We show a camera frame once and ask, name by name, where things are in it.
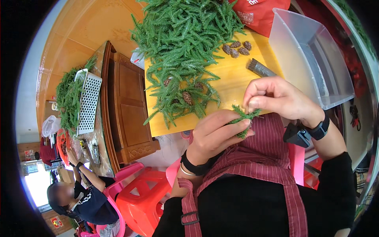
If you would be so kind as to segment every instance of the person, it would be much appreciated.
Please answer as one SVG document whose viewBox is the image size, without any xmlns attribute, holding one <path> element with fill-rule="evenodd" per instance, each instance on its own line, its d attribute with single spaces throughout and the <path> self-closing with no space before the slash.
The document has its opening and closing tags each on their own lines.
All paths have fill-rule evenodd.
<svg viewBox="0 0 379 237">
<path fill-rule="evenodd" d="M 75 184 L 74 187 L 66 182 L 58 182 L 47 188 L 47 199 L 52 209 L 60 214 L 71 218 L 80 217 L 92 224 L 113 224 L 119 216 L 108 198 L 103 194 L 106 182 L 97 177 L 79 162 L 75 151 L 66 149 L 69 161 L 73 164 Z M 83 173 L 92 184 L 88 189 L 81 185 Z"/>
<path fill-rule="evenodd" d="M 239 115 L 219 110 L 198 122 L 153 236 L 347 236 L 356 205 L 341 133 L 331 122 L 312 138 L 323 160 L 317 190 L 295 183 L 282 138 L 281 117 L 312 130 L 326 113 L 280 77 L 252 80 L 242 106 L 272 113 L 226 125 Z"/>
</svg>

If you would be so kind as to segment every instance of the apron strap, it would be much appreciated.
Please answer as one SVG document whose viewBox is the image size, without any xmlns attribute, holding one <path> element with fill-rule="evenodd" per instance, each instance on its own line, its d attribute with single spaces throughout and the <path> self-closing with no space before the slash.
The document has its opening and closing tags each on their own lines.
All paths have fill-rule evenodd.
<svg viewBox="0 0 379 237">
<path fill-rule="evenodd" d="M 291 237 L 307 237 L 307 214 L 296 184 L 283 185 Z"/>
<path fill-rule="evenodd" d="M 184 225 L 185 236 L 201 237 L 199 213 L 193 196 L 193 185 L 188 179 L 184 178 L 178 178 L 178 184 L 180 188 L 188 189 L 187 195 L 182 199 L 183 215 L 180 217 L 180 221 Z"/>
</svg>

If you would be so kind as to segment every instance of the red striped apron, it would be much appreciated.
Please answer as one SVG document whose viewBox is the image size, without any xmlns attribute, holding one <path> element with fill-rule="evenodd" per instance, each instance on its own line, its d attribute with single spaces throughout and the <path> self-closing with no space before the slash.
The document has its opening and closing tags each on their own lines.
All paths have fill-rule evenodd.
<svg viewBox="0 0 379 237">
<path fill-rule="evenodd" d="M 280 116 L 270 113 L 254 118 L 255 136 L 226 149 L 203 179 L 203 184 L 193 191 L 192 183 L 179 178 L 179 187 L 190 191 L 182 199 L 182 224 L 186 237 L 201 237 L 197 197 L 213 181 L 224 174 L 236 174 L 282 184 L 287 204 L 291 237 L 308 236 L 307 216 L 295 179 L 288 169 L 288 148 L 283 142 L 283 124 Z"/>
</svg>

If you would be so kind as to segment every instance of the silver bangle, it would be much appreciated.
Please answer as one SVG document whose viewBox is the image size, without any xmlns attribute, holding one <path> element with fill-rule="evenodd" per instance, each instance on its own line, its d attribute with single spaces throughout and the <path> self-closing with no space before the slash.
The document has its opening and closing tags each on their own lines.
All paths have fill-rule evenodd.
<svg viewBox="0 0 379 237">
<path fill-rule="evenodd" d="M 182 170 L 183 173 L 185 173 L 186 175 L 191 175 L 191 176 L 195 176 L 195 175 L 196 175 L 196 174 L 190 174 L 190 173 L 184 171 L 184 169 L 183 169 L 183 167 L 182 167 L 182 164 L 183 164 L 183 163 L 180 163 L 180 169 Z"/>
</svg>

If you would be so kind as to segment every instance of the black wristwatch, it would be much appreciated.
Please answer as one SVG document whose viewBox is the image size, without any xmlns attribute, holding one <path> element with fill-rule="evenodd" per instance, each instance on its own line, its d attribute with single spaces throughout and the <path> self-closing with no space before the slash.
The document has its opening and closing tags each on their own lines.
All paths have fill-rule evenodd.
<svg viewBox="0 0 379 237">
<path fill-rule="evenodd" d="M 76 170 L 78 172 L 80 172 L 79 168 L 83 165 L 83 163 L 79 162 L 77 165 L 76 165 Z"/>
<path fill-rule="evenodd" d="M 324 121 L 321 121 L 314 129 L 310 129 L 309 127 L 304 126 L 305 130 L 311 135 L 311 137 L 313 137 L 317 141 L 323 138 L 328 132 L 330 120 L 325 110 L 324 113 Z"/>
<path fill-rule="evenodd" d="M 224 151 L 220 152 L 216 156 L 210 158 L 205 164 L 203 165 L 193 165 L 189 162 L 187 159 L 187 150 L 182 155 L 182 159 L 180 160 L 181 163 L 183 163 L 184 167 L 188 169 L 190 172 L 194 173 L 196 176 L 205 175 L 208 173 L 208 171 L 212 168 L 214 163 L 218 160 L 218 158 L 224 153 Z"/>
</svg>

